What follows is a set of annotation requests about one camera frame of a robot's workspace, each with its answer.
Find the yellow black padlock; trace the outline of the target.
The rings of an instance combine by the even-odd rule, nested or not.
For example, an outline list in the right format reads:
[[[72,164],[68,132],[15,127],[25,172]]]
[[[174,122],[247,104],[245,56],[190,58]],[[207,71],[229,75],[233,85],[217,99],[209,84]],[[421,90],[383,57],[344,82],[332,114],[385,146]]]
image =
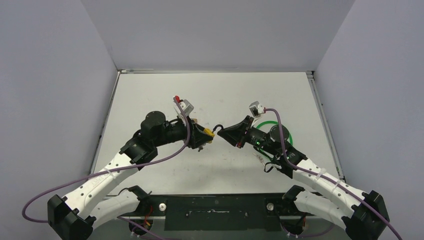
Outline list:
[[[222,124],[217,124],[213,127],[213,129],[209,129],[209,128],[204,128],[202,131],[207,134],[210,137],[214,137],[215,136],[215,132],[217,131],[217,129],[220,128],[221,130],[224,128],[224,126]]]

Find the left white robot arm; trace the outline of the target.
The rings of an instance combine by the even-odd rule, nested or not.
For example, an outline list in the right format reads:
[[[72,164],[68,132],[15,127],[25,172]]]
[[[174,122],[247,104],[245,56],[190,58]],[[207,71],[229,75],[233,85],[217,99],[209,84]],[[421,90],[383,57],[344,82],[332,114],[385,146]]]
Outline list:
[[[86,240],[93,230],[123,214],[144,215],[149,195],[135,185],[115,197],[104,199],[122,181],[142,169],[158,155],[158,147],[187,140],[187,147],[202,148],[214,139],[213,132],[182,117],[166,120],[160,111],[148,113],[134,136],[104,167],[104,174],[91,177],[63,197],[47,202],[48,224],[63,240]]]

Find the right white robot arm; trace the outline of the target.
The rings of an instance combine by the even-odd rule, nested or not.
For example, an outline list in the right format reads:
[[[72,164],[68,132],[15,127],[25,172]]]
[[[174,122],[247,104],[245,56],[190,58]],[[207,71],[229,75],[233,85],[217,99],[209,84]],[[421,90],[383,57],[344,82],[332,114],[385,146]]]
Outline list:
[[[282,207],[290,215],[309,213],[345,230],[352,240],[376,240],[390,223],[384,198],[376,191],[366,193],[354,188],[319,167],[291,144],[283,125],[268,132],[253,126],[246,116],[240,123],[221,127],[218,136],[236,148],[246,144],[268,158],[268,165],[313,191],[293,185],[282,196]]]

